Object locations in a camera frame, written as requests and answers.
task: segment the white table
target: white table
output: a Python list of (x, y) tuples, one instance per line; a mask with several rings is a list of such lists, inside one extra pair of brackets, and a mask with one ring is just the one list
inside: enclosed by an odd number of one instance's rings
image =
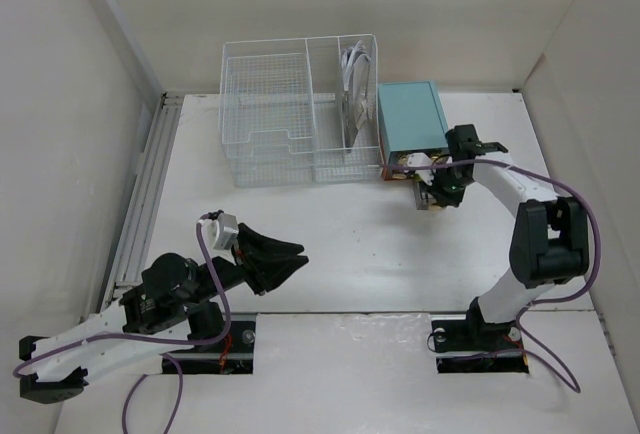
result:
[[(500, 141), (519, 165), (547, 173), (520, 94), (441, 97), (449, 126), (473, 123), (481, 140)], [(438, 213), (416, 210), (409, 182), (235, 188), (217, 134), (218, 100), (185, 98), (147, 267), (165, 252), (203, 262), (195, 222), (217, 209), (261, 234), (303, 244), (310, 259), (267, 296), (246, 286), (231, 291), (236, 311), (464, 311), (508, 267), (514, 220), (478, 185), (460, 208)], [(548, 296), (581, 285), (574, 280)], [(559, 306), (592, 307), (588, 296)]]
[[(236, 189), (217, 137), (217, 99), (185, 99), (147, 265), (167, 251), (201, 261), (194, 223), (222, 208), (258, 232), (304, 244), (311, 259), (267, 296), (231, 291), (235, 311), (335, 314), (258, 316), (254, 374), (188, 376), (172, 432), (638, 432), (589, 298), (524, 318), (574, 370), (581, 395), (535, 361), (530, 376), (437, 374), (421, 312), (466, 310), (507, 267), (513, 219), (487, 191), (472, 186), (460, 209), (434, 214), (415, 210), (406, 183)], [(472, 122), (482, 140), (546, 172), (519, 95), (452, 93), (442, 103), (450, 126)], [(304, 217), (294, 217), (301, 209)], [(404, 313), (357, 314), (385, 311)], [(56, 432), (120, 432), (130, 387), (158, 370), (152, 359), (89, 386), (65, 402)], [(176, 385), (175, 376), (143, 385), (132, 433), (162, 432)]]

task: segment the small box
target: small box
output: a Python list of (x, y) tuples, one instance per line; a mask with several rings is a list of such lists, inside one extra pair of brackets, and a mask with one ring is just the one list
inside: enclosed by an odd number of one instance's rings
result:
[[(447, 153), (447, 120), (434, 82), (379, 84), (378, 109), (385, 164), (398, 164), (412, 152)], [(406, 176), (385, 169), (384, 177)]]

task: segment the cable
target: cable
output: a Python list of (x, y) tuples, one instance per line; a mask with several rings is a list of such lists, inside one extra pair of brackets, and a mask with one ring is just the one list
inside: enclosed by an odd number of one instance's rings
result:
[[(169, 421), (167, 422), (167, 427), (165, 427), (163, 431), (163, 434), (167, 434), (169, 432), (169, 429), (171, 429), (171, 425), (173, 424), (174, 419), (176, 418), (178, 407), (180, 407), (180, 401), (182, 400), (182, 389), (184, 387), (184, 374), (182, 373), (182, 368), (180, 367), (180, 363), (173, 356), (169, 354), (162, 354), (162, 357), (170, 361), (175, 366), (176, 371), (178, 372), (178, 395), (176, 396), (176, 402), (173, 405), (173, 411), (171, 411), (171, 416), (169, 417)], [(131, 399), (133, 398), (133, 394), (134, 392), (136, 392), (136, 389), (140, 387), (140, 384), (142, 384), (142, 382), (147, 377), (149, 377), (148, 374), (143, 374), (142, 376), (140, 376), (140, 379), (138, 379), (136, 383), (133, 385), (133, 387), (129, 391), (129, 394), (127, 394), (127, 399), (124, 401), (124, 407), (122, 408), (122, 419), (121, 419), (122, 432), (124, 434), (129, 434), (129, 429), (127, 429), (127, 411), (129, 410), (129, 403), (131, 402)]]
[(204, 237), (202, 236), (202, 225), (204, 221), (210, 219), (210, 214), (204, 214), (200, 217), (200, 220), (196, 224), (196, 238), (198, 239), (198, 245), (200, 246), (200, 250), (204, 256), (204, 260), (207, 264), (207, 268), (209, 269), (209, 274), (211, 275), (211, 279), (213, 280), (213, 284), (216, 286), (216, 290), (218, 291), (218, 295), (220, 296), (220, 301), (222, 302), (222, 306), (224, 307), (224, 327), (222, 332), (215, 337), (210, 339), (201, 339), (201, 340), (178, 340), (178, 339), (158, 339), (148, 336), (141, 336), (137, 334), (125, 334), (125, 333), (117, 333), (111, 332), (106, 334), (97, 334), (95, 336), (87, 337), (86, 339), (75, 341), (67, 344), (66, 346), (58, 347), (56, 349), (52, 349), (45, 354), (41, 354), (39, 356), (32, 357), (28, 361), (24, 361), (19, 364), (13, 370), (13, 376), (20, 379), (23, 377), (20, 374), (20, 371), (25, 367), (28, 367), (36, 362), (40, 362), (44, 359), (48, 359), (62, 352), (68, 351), (70, 349), (75, 349), (76, 347), (80, 347), (85, 343), (91, 343), (96, 341), (104, 341), (107, 339), (122, 339), (125, 341), (139, 341), (139, 342), (149, 342), (151, 344), (170, 344), (174, 346), (210, 346), (212, 344), (217, 344), (222, 339), (224, 339), (229, 330), (231, 329), (231, 307), (229, 306), (229, 300), (227, 299), (227, 295), (224, 292), (224, 288), (222, 287), (222, 283), (220, 282), (220, 278), (218, 273), (216, 272), (215, 267), (213, 266), (213, 261), (211, 260), (211, 256), (209, 255), (209, 251), (207, 249), (207, 244), (204, 241)]
[(547, 369), (553, 372), (562, 382), (564, 382), (569, 387), (569, 389), (579, 394), (582, 391), (582, 389), (580, 388), (580, 383), (578, 383), (578, 380), (573, 375), (573, 372), (571, 372), (571, 369), (569, 369), (569, 366), (567, 366), (567, 364), (555, 352), (553, 352), (551, 348), (549, 348), (545, 343), (543, 343), (540, 339), (538, 339), (533, 334), (531, 334), (528, 330), (522, 327), (521, 318), (524, 315), (524, 313), (527, 312), (533, 306), (537, 306), (540, 304), (551, 304), (551, 303), (557, 304), (562, 302), (573, 301), (579, 298), (580, 296), (586, 294), (589, 291), (589, 289), (591, 289), (591, 286), (593, 286), (593, 284), (596, 282), (598, 273), (600, 272), (600, 261), (602, 258), (602, 239), (600, 237), (600, 227), (598, 226), (598, 221), (596, 220), (596, 216), (593, 212), (593, 209), (591, 208), (587, 200), (584, 197), (582, 197), (582, 195), (580, 195), (579, 192), (577, 192), (575, 189), (565, 184), (564, 182), (551, 179), (550, 177), (537, 174), (535, 172), (529, 171), (527, 169), (523, 169), (518, 166), (514, 166), (512, 164), (508, 164), (506, 162), (496, 161), (494, 159), (476, 158), (476, 159), (468, 159), (464, 161), (454, 161), (448, 164), (432, 164), (430, 166), (420, 166), (420, 167), (408, 167), (408, 166), (399, 166), (399, 165), (386, 165), (383, 167), (387, 169), (402, 170), (402, 171), (409, 171), (409, 170), (410, 171), (418, 171), (418, 170), (436, 171), (439, 169), (449, 169), (451, 167), (468, 166), (471, 164), (489, 164), (497, 167), (510, 169), (513, 172), (517, 172), (518, 174), (522, 174), (524, 176), (549, 183), (555, 187), (559, 187), (560, 189), (571, 194), (578, 201), (578, 203), (580, 203), (582, 208), (585, 210), (587, 217), (589, 218), (589, 222), (591, 224), (591, 230), (593, 231), (593, 265), (591, 266), (591, 275), (587, 278), (584, 286), (578, 291), (565, 297), (534, 300), (530, 302), (527, 306), (523, 307), (516, 316), (516, 326), (518, 327), (518, 329), (520, 329), (520, 332), (528, 336), (534, 343), (536, 343), (545, 352), (547, 352), (562, 367), (562, 369), (566, 372), (566, 374), (569, 376), (571, 381), (567, 380), (567, 378), (564, 377), (546, 359), (543, 359), (542, 357), (540, 357), (540, 355), (536, 354), (535, 352), (531, 352), (527, 349), (504, 349), (504, 350), (495, 351), (495, 352), (482, 352), (479, 354), (475, 354), (473, 356), (461, 357), (461, 359), (468, 359), (468, 360), (482, 359), (486, 357), (497, 357), (501, 354), (512, 354), (516, 352), (526, 354), (528, 356), (533, 357), (534, 359), (537, 359), (543, 366), (545, 366)]

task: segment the wire mesh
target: wire mesh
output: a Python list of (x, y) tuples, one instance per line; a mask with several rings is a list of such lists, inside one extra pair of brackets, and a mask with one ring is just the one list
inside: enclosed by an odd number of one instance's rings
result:
[[(367, 120), (350, 145), (336, 99), (341, 49), (365, 44), (371, 62)], [(228, 43), (220, 133), (239, 187), (379, 176), (375, 38), (340, 36)]]

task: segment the blue box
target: blue box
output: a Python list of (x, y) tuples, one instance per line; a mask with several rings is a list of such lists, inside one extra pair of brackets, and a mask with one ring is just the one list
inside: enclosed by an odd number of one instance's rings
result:
[(448, 148), (449, 128), (434, 82), (379, 84), (378, 117), (386, 164), (411, 152)]

